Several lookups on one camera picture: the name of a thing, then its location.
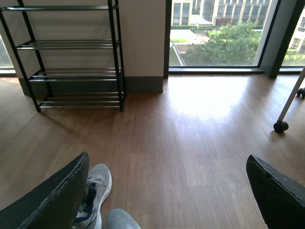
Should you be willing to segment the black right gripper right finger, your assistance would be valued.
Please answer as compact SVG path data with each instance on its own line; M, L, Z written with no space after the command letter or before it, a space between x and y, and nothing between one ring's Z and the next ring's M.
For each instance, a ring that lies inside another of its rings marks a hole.
M246 162L254 198L269 229L305 227L305 187L255 155Z

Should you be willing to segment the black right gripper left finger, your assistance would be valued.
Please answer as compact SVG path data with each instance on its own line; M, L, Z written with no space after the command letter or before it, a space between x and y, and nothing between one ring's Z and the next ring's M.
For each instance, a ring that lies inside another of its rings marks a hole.
M84 195L89 156L81 153L0 212L2 229L70 229Z

